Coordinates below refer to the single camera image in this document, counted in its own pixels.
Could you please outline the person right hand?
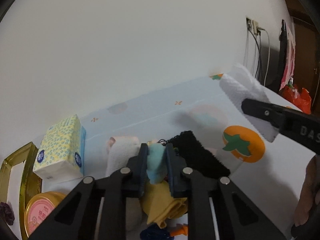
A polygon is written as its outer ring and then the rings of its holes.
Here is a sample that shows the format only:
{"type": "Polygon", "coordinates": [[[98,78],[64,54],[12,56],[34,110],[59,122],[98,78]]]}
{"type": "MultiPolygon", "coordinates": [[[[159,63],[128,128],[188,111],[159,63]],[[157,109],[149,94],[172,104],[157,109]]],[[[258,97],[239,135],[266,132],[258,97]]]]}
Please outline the person right hand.
{"type": "Polygon", "coordinates": [[[301,189],[300,198],[295,209],[293,222],[295,226],[300,226],[308,221],[310,210],[313,204],[319,204],[319,191],[316,192],[317,160],[314,156],[306,167],[304,183],[301,189]]]}

